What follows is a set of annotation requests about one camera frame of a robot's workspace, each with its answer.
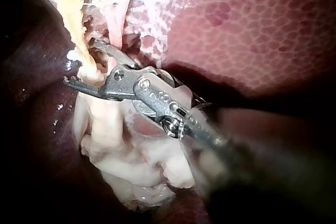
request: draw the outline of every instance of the metal screw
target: metal screw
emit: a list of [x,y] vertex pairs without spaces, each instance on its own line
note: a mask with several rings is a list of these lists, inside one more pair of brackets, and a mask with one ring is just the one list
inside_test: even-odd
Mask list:
[[164,94],[162,97],[163,102],[167,102],[169,101],[169,99],[170,99],[170,96],[168,94]]
[[147,90],[150,85],[151,85],[151,82],[146,78],[141,79],[139,82],[139,88],[143,91]]
[[125,76],[124,71],[123,71],[123,70],[120,70],[120,69],[118,69],[118,70],[114,73],[114,79],[115,79],[116,81],[121,81],[122,78],[124,78],[124,76]]

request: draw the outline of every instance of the yellow fat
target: yellow fat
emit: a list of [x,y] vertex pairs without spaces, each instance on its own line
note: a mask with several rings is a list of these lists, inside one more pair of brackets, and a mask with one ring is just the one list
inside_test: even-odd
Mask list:
[[97,66],[90,55],[84,39],[86,29],[82,25],[83,12],[81,11],[84,0],[55,0],[57,9],[63,17],[65,28],[70,32],[71,41],[75,43],[83,66],[96,71]]

